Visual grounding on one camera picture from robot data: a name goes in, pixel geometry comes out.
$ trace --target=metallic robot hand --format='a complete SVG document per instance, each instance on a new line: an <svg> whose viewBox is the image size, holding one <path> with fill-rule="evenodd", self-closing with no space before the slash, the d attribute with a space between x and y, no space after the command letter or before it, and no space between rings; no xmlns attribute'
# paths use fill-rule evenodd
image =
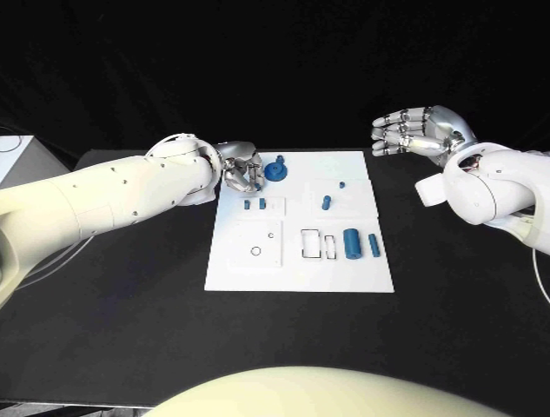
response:
<svg viewBox="0 0 550 417"><path fill-rule="evenodd" d="M214 145L221 156L222 178L237 191L251 193L264 185L264 170L260 154L251 142L225 142Z"/></svg>
<svg viewBox="0 0 550 417"><path fill-rule="evenodd" d="M440 167L451 156L478 143L462 117L443 106L396 111L373 122L373 155L413 152Z"/></svg>

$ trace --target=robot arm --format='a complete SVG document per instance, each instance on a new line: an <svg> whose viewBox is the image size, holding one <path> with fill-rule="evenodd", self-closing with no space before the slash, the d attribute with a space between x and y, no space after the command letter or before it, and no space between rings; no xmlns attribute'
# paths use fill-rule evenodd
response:
<svg viewBox="0 0 550 417"><path fill-rule="evenodd" d="M478 143L464 119L442 106L374 120L374 156L413 152L443 172L416 183L425 206L448 201L471 224L505 230L550 255L550 153ZM536 214L520 211L536 205Z"/></svg>
<svg viewBox="0 0 550 417"><path fill-rule="evenodd" d="M0 307L56 250L176 205L209 202L221 172L234 189L248 193L260 189L264 179L254 146L247 142L211 146L192 135L175 135L146 156L0 190Z"/></svg>

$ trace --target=robotic hand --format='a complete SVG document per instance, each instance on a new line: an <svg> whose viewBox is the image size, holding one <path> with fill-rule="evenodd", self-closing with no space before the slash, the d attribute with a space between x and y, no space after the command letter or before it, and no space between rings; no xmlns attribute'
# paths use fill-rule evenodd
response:
<svg viewBox="0 0 550 417"><path fill-rule="evenodd" d="M550 152L478 143L462 117L442 106L401 110L373 122L373 155L427 156L443 173L420 180L425 206L448 201L471 224L505 230L550 255ZM536 205L536 215L521 210Z"/></svg>
<svg viewBox="0 0 550 417"><path fill-rule="evenodd" d="M253 144L212 146L181 134L165 138L145 156L2 189L0 307L48 255L176 205L209 202L221 175L233 189L260 190L264 174Z"/></svg>

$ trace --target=blue object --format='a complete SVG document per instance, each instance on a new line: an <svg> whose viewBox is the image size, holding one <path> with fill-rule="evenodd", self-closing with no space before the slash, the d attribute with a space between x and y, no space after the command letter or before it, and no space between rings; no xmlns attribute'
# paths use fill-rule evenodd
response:
<svg viewBox="0 0 550 417"><path fill-rule="evenodd" d="M269 181L285 180L287 176L287 167L285 166L283 156L277 156L277 161L272 162L264 168L264 176Z"/></svg>
<svg viewBox="0 0 550 417"><path fill-rule="evenodd" d="M322 199L322 209L328 210L329 205L331 205L331 197L325 195L325 198Z"/></svg>
<svg viewBox="0 0 550 417"><path fill-rule="evenodd" d="M381 252L378 251L377 237L373 233L368 235L368 242L371 243L373 257L378 258L381 256Z"/></svg>
<svg viewBox="0 0 550 417"><path fill-rule="evenodd" d="M347 259L358 259L362 257L362 251L360 250L358 231L354 228L344 230L344 246L347 250Z"/></svg>

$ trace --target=black table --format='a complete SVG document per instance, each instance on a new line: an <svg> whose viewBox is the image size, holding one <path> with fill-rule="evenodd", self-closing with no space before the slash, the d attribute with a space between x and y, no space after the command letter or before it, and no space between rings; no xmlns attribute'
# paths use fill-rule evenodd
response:
<svg viewBox="0 0 550 417"><path fill-rule="evenodd" d="M134 155L91 151L81 166ZM394 294L205 292L217 202L97 236L0 311L0 400L155 406L259 367L341 367L550 414L550 307L531 252L413 185L414 155L373 158ZM550 258L539 255L550 292Z"/></svg>

